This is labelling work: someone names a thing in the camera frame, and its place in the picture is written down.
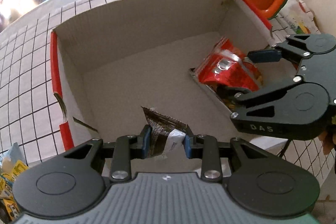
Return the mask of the dark brown snack packet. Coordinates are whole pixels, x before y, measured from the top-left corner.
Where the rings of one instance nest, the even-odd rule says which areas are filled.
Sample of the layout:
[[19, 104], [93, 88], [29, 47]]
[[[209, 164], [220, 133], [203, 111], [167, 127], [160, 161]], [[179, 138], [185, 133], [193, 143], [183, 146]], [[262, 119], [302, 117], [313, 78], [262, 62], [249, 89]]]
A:
[[160, 114], [154, 109], [143, 107], [146, 121], [151, 128], [148, 157], [166, 157], [175, 151], [186, 137], [187, 124]]

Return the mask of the red yellow chip bag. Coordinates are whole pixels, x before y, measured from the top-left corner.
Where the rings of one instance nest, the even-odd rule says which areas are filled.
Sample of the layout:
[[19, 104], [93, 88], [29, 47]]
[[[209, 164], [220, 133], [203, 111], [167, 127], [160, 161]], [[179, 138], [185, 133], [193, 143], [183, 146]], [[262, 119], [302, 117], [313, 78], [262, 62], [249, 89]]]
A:
[[263, 77], [256, 65], [226, 37], [222, 37], [201, 64], [190, 72], [198, 84], [209, 89], [230, 111], [236, 109], [236, 103], [219, 98], [218, 85], [242, 87], [253, 92], [263, 86]]

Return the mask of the yellow snack packet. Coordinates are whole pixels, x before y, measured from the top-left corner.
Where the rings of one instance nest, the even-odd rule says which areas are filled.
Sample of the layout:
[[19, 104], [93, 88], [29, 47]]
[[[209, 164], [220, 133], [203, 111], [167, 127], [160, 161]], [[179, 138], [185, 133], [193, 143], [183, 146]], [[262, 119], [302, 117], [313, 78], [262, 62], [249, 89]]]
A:
[[24, 162], [17, 160], [9, 173], [1, 171], [1, 223], [10, 223], [19, 216], [20, 211], [14, 201], [13, 184], [27, 169]]

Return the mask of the blue cookie packet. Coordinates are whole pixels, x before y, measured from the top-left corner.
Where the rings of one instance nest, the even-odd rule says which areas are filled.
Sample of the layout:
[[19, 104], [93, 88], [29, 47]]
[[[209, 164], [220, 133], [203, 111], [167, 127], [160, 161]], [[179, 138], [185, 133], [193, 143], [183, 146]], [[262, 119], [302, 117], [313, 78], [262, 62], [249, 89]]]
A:
[[8, 151], [6, 151], [3, 154], [3, 157], [1, 157], [1, 168], [3, 170], [11, 169], [17, 161], [22, 161], [24, 164], [26, 164], [26, 158], [19, 148], [19, 145], [17, 142], [15, 142]]

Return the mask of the colourful plastic bag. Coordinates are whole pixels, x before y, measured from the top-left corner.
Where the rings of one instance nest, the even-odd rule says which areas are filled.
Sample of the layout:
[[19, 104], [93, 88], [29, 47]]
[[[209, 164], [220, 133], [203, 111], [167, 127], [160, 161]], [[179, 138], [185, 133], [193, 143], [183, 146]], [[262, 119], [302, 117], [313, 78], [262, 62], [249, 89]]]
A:
[[302, 0], [287, 0], [280, 14], [295, 34], [320, 34], [314, 12]]

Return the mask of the red cardboard box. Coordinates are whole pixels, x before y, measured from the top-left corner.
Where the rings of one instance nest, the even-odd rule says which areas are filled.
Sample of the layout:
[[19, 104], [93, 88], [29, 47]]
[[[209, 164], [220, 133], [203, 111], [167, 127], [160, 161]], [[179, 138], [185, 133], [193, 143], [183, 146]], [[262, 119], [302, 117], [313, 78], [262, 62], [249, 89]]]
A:
[[65, 149], [145, 124], [144, 107], [194, 133], [238, 136], [230, 112], [190, 74], [221, 38], [248, 52], [277, 42], [243, 0], [102, 0], [62, 8], [51, 29], [52, 90]]

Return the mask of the white grid tablecloth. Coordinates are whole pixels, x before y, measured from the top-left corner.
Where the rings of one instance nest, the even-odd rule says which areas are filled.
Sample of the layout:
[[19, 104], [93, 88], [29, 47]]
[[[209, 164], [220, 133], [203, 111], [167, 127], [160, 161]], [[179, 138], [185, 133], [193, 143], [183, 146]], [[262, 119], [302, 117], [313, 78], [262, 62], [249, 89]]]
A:
[[[102, 0], [78, 0], [75, 2], [89, 2], [93, 8], [102, 4]], [[62, 8], [35, 19], [11, 36], [1, 37], [1, 150], [7, 151], [11, 145], [17, 142], [29, 166], [68, 150], [64, 148], [60, 132], [63, 112], [52, 90], [50, 58], [51, 29], [58, 24], [58, 16], [61, 14]], [[272, 35], [277, 39], [277, 42], [258, 50], [272, 48], [285, 41], [288, 35], [300, 35], [294, 32], [288, 33], [287, 27], [279, 22], [270, 24]], [[262, 74], [263, 86], [261, 89], [295, 76], [298, 69], [296, 64], [286, 59], [274, 63], [254, 64]], [[234, 111], [229, 110], [230, 121]], [[148, 123], [145, 118], [145, 124], [135, 134], [140, 133], [146, 124]], [[262, 138], [266, 139], [264, 148], [280, 147], [286, 140], [243, 133], [238, 130], [237, 132], [238, 136], [234, 136], [234, 138], [243, 138], [253, 144], [257, 144]], [[229, 141], [233, 137], [228, 140], [215, 138], [219, 141]], [[101, 137], [92, 139], [106, 142], [116, 140], [105, 140]], [[285, 158], [314, 174], [319, 182], [325, 180], [335, 159], [334, 155], [325, 156], [323, 154], [322, 145], [318, 143], [317, 137], [310, 140], [293, 140], [293, 144], [285, 153]]]

